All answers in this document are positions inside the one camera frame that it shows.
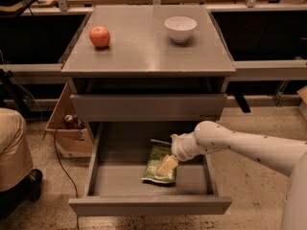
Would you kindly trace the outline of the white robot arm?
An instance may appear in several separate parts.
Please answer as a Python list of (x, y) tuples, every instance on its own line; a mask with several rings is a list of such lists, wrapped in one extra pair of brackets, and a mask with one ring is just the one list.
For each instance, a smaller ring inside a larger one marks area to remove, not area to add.
[(155, 171), (164, 176), (179, 162), (220, 149), (232, 150), (290, 177), (280, 230), (307, 230), (307, 142), (238, 132), (203, 121), (190, 133), (172, 136), (171, 153)]

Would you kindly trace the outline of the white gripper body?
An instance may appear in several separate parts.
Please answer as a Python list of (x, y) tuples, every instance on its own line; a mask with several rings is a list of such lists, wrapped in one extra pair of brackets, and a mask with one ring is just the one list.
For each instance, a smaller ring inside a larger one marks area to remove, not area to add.
[(198, 144), (195, 134), (191, 132), (179, 135), (178, 138), (172, 142), (171, 152), (179, 161), (184, 162), (204, 154), (205, 149)]

